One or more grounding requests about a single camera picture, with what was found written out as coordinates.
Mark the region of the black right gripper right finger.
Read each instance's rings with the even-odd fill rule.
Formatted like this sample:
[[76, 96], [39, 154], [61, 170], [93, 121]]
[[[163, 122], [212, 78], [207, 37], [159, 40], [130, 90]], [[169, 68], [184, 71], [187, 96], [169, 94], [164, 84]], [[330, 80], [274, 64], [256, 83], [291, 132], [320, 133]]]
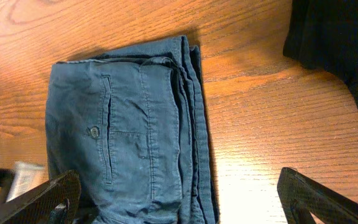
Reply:
[[298, 171], [281, 169], [277, 191], [288, 223], [358, 223], [358, 203]]

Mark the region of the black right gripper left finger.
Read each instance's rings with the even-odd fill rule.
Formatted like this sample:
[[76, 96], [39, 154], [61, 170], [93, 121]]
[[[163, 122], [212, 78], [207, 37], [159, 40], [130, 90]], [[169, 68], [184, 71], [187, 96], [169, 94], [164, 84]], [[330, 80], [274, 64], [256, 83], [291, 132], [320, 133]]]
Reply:
[[81, 194], [79, 175], [69, 170], [0, 204], [0, 224], [72, 223]]

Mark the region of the dark blue shorts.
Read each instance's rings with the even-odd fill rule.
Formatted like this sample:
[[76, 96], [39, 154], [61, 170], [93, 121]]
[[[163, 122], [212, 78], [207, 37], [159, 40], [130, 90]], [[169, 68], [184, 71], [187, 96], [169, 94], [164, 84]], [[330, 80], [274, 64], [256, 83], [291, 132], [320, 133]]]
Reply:
[[75, 223], [217, 223], [201, 55], [184, 35], [52, 66], [48, 172], [77, 171]]

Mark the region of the black garment pile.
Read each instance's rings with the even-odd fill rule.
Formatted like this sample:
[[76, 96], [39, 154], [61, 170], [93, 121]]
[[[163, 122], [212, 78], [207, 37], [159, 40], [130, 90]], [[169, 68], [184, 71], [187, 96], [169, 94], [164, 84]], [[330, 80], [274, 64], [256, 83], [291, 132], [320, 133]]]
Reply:
[[358, 109], [358, 0], [293, 0], [283, 55], [338, 77]]

